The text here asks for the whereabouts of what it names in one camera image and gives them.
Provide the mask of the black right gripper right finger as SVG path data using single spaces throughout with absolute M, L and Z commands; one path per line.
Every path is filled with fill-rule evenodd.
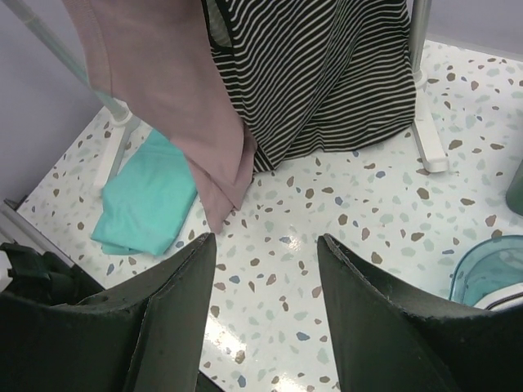
M 522 308 L 425 292 L 324 234 L 317 256 L 343 391 L 519 391 Z

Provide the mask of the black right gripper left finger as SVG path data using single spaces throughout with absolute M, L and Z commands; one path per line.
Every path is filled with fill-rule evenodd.
M 217 244 L 173 256 L 75 305 L 1 292 L 4 391 L 214 391 L 199 370 Z

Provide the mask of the pink tank top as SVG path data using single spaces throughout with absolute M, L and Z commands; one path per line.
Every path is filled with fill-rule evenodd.
M 185 155 L 210 230 L 240 209 L 256 141 L 214 64 L 199 1 L 67 1 L 91 87 Z

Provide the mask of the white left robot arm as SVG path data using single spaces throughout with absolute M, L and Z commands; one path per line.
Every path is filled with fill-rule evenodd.
M 53 252 L 18 243 L 1 244 L 1 292 L 44 305 L 75 305 L 104 288 L 77 265 Z

